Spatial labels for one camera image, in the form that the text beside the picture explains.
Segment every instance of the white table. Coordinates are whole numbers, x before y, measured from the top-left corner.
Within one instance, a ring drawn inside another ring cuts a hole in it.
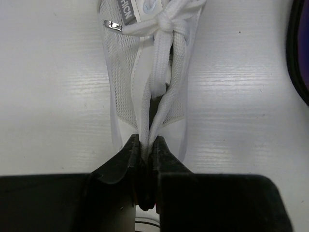
[[[0,1],[0,175],[90,172],[114,155],[97,0]],[[309,227],[309,109],[285,64],[291,0],[209,0],[190,67],[199,173],[270,177]]]

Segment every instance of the metal aglet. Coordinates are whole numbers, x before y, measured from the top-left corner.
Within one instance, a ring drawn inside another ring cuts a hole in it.
[[[120,24],[118,24],[118,23],[114,23],[112,21],[105,20],[104,21],[104,26],[107,29],[109,29],[109,30],[111,30],[113,32],[117,32],[117,33],[122,34],[122,26]]]

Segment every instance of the gray label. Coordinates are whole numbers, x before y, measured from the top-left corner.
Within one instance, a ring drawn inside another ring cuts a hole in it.
[[[120,7],[122,19],[125,25],[128,25],[135,19],[131,0],[117,0],[117,1]]]

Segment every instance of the shoelace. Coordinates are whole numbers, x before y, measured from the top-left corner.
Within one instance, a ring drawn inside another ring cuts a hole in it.
[[[145,0],[146,7],[151,9],[155,0]],[[154,60],[152,72],[149,77],[147,90],[151,98],[162,96],[157,113],[149,128],[149,118],[144,119],[140,141],[142,144],[142,157],[145,161],[151,152],[159,129],[162,126],[177,93],[182,87],[184,76],[182,72],[172,72],[171,83],[166,90],[166,73],[168,71],[170,48],[173,44],[174,59],[184,64],[184,48],[189,43],[190,29],[187,19],[193,17],[205,5],[206,0],[171,0],[166,8],[153,19],[116,29],[123,35],[146,37],[154,35]]]

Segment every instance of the purple object with black edge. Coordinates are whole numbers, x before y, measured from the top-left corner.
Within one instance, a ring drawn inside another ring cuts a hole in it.
[[[309,0],[293,2],[286,48],[292,83],[309,105]]]

